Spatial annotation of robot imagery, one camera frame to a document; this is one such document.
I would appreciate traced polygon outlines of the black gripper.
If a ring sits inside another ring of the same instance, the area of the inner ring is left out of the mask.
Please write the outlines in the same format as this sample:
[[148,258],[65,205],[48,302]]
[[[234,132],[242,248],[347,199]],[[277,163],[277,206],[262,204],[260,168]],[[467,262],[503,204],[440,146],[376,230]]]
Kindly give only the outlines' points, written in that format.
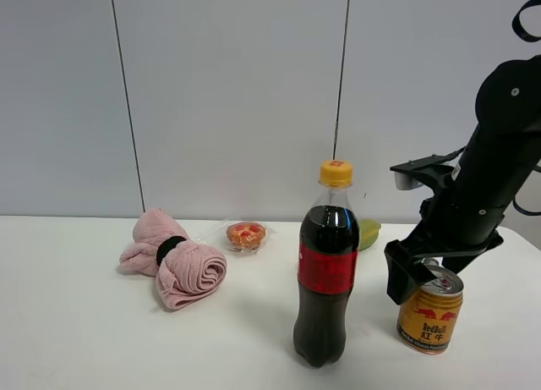
[[384,249],[386,292],[396,305],[404,304],[417,289],[436,279],[423,263],[425,258],[441,255],[443,267],[459,273],[504,242],[498,232],[504,218],[504,192],[444,190],[422,209],[422,221],[413,232],[404,240],[389,242]]

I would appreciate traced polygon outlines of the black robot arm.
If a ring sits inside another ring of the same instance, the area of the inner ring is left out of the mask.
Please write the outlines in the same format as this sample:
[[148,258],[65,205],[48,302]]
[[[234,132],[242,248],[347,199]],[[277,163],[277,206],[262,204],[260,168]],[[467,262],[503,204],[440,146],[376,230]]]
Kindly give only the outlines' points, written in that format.
[[421,184],[434,193],[414,230],[385,246],[387,294],[398,305],[434,279],[425,258],[459,273],[502,244],[505,210],[540,161],[540,58],[500,64],[481,85],[475,113],[464,148],[391,167],[398,189]]

